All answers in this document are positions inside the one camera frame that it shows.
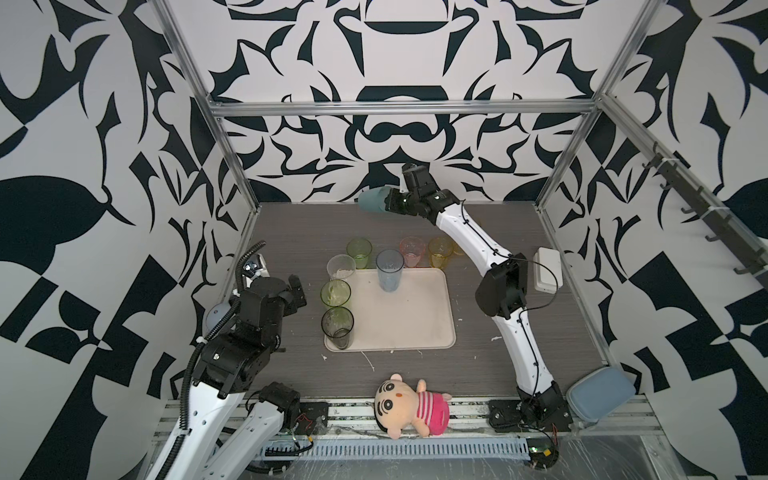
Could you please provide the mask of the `teal plastic cup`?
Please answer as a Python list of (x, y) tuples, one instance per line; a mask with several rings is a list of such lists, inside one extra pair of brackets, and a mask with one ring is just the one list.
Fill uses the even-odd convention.
[(358, 206), (366, 212), (387, 213), (389, 209), (390, 186), (371, 188), (360, 193), (356, 199)]

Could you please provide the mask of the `pink plastic cup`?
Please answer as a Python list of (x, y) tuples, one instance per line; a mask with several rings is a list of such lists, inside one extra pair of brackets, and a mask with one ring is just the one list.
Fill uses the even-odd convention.
[(409, 236), (401, 240), (399, 250), (403, 256), (405, 266), (407, 268), (415, 268), (422, 260), (426, 244), (420, 237)]

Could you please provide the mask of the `tall blue plastic cup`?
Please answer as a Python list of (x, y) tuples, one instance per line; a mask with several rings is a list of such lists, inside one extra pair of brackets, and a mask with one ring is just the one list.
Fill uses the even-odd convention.
[(375, 265), (380, 288), (387, 293), (395, 292), (399, 288), (405, 267), (403, 255), (399, 250), (383, 250), (377, 255)]

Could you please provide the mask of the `tall green plastic cup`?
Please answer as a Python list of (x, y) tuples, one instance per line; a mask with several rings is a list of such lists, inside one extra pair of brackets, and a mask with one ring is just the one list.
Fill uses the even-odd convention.
[(326, 309), (345, 306), (352, 295), (349, 283), (342, 279), (332, 279), (323, 285), (320, 299)]

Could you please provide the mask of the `dark grey plastic cup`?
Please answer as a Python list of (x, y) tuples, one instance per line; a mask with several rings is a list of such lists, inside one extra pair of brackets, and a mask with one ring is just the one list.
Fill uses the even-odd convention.
[(350, 346), (354, 324), (353, 313), (343, 306), (328, 309), (321, 319), (323, 334), (339, 350)]

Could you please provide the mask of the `short green plastic cup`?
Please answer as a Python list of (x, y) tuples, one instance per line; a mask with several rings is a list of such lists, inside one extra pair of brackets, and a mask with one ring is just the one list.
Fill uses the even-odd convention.
[(368, 267), (372, 251), (372, 243), (363, 237), (353, 238), (346, 245), (346, 254), (353, 258), (358, 270)]

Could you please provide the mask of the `clear plastic cup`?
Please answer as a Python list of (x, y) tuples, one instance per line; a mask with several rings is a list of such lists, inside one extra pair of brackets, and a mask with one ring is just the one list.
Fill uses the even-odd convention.
[(333, 256), (326, 265), (331, 280), (344, 280), (352, 277), (357, 270), (355, 259), (347, 254)]

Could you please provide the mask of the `beige plastic tray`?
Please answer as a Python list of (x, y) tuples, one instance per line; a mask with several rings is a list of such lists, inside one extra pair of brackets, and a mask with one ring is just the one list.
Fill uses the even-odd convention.
[(352, 288), (343, 306), (354, 315), (346, 352), (447, 349), (456, 333), (447, 280), (435, 268), (405, 268), (399, 288), (380, 288), (375, 269), (357, 271), (346, 280)]

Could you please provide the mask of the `tall yellow plastic cup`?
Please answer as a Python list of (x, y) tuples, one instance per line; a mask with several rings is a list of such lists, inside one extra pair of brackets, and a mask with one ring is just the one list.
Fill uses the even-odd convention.
[(457, 255), (457, 256), (464, 256), (465, 255), (464, 250), (460, 247), (460, 245), (456, 241), (453, 241), (452, 244), (453, 244), (453, 254), (454, 255)]

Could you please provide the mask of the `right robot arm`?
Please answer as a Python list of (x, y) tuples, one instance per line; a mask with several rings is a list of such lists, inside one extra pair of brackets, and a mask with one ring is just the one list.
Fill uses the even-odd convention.
[(360, 198), (362, 207), (428, 220), (453, 240), (481, 275), (475, 291), (479, 309), (499, 329), (511, 358), (520, 397), (518, 420), (525, 428), (542, 429), (567, 403), (545, 364), (529, 321), (526, 301), (527, 273), (531, 261), (495, 241), (471, 217), (464, 202), (440, 188), (425, 166), (406, 165), (404, 189), (384, 186)]

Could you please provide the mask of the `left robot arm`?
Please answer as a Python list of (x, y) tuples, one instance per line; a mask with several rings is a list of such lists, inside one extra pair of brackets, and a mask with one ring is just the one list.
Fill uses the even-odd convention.
[(307, 304), (295, 275), (256, 277), (237, 290), (219, 323), (197, 341), (182, 379), (179, 418), (148, 473), (151, 479), (236, 479), (273, 437), (297, 423), (299, 393), (273, 382), (260, 389), (229, 439), (219, 439), (280, 349), (283, 319)]

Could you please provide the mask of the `cartoon boy plush doll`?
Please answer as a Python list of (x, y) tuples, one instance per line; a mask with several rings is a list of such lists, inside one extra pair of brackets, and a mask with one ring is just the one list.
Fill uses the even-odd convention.
[(399, 439), (407, 427), (422, 438), (440, 436), (448, 428), (451, 400), (448, 393), (429, 391), (423, 379), (411, 388), (395, 373), (376, 390), (374, 418), (392, 440)]

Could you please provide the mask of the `white wall box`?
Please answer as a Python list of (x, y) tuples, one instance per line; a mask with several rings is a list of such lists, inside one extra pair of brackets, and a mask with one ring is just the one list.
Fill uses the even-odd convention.
[(533, 276), (537, 291), (556, 294), (563, 285), (560, 253), (551, 248), (538, 248), (533, 257)]

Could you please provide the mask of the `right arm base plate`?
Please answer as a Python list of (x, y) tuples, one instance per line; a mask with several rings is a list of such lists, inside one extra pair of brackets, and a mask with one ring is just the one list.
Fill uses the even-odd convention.
[(572, 422), (573, 416), (566, 403), (545, 406), (529, 399), (488, 401), (488, 423), (497, 433), (568, 431)]

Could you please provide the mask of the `wall hook rail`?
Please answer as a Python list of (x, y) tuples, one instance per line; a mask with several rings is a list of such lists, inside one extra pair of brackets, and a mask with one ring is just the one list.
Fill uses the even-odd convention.
[(653, 156), (643, 164), (645, 171), (661, 177), (660, 188), (674, 192), (683, 202), (681, 214), (686, 220), (701, 221), (709, 230), (705, 240), (722, 244), (739, 262), (733, 272), (751, 276), (767, 289), (767, 245), (706, 187), (690, 169), (676, 157), (665, 157), (653, 145)]

